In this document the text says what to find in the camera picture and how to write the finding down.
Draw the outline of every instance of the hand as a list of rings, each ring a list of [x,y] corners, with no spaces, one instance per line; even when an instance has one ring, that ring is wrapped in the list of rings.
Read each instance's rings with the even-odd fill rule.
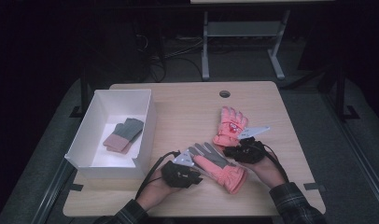
[[[272,152],[269,152],[269,154],[277,159]],[[239,163],[256,173],[262,183],[270,189],[286,183],[285,178],[268,157],[264,157],[261,161],[254,164],[244,162]]]
[[[152,207],[160,204],[170,194],[180,190],[179,188],[170,188],[162,179],[161,169],[158,169],[151,176],[147,186],[143,189],[136,201],[144,210],[148,211]]]

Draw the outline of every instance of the table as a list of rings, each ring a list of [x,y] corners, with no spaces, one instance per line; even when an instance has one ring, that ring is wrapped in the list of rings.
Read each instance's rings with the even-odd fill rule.
[[[306,190],[303,185],[315,183],[315,180],[273,82],[116,84],[110,89],[152,90],[157,127],[150,167],[166,152],[183,151],[194,143],[211,143],[220,122],[220,109],[224,105],[242,111],[249,119],[249,127],[270,126],[271,130],[258,135],[257,139],[274,150],[290,181],[298,185],[313,207],[325,213],[319,191]],[[228,91],[230,97],[221,97],[221,91]],[[74,184],[83,188],[81,191],[70,190],[63,213],[69,217],[115,215],[134,198],[141,182],[131,179],[86,179],[77,174]],[[278,215],[267,187],[253,173],[249,173],[247,181],[235,195],[230,195],[214,180],[204,176],[200,185],[192,185],[171,195],[148,213],[154,217]]]

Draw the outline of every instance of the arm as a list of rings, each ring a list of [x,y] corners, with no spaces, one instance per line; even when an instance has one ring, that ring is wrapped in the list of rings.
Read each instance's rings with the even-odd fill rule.
[[[267,185],[277,212],[288,223],[326,223],[323,215],[312,207],[295,183],[287,183],[267,157],[255,164],[242,163]]]
[[[155,171],[147,186],[136,200],[130,200],[113,217],[100,217],[93,224],[136,224],[144,223],[148,218],[147,211],[172,193],[181,189],[170,188],[161,178],[161,169]]]

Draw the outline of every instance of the plaid shirt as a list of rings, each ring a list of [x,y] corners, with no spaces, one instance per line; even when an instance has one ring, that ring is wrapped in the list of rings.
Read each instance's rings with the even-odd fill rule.
[[[306,198],[295,183],[287,183],[277,186],[271,189],[269,193],[274,200],[274,205],[276,205],[277,211],[286,224],[326,223],[323,215],[306,201]],[[144,223],[147,217],[147,212],[135,200],[130,200],[108,222],[103,223]]]

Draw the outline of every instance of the plaid sleeve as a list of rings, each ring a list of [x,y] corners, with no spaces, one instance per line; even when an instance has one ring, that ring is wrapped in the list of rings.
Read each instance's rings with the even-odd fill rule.
[[[147,212],[135,200],[130,200],[115,215],[118,223],[124,224],[142,223],[147,218]]]
[[[295,183],[277,186],[269,193],[286,224],[326,223],[323,215],[308,203]]]

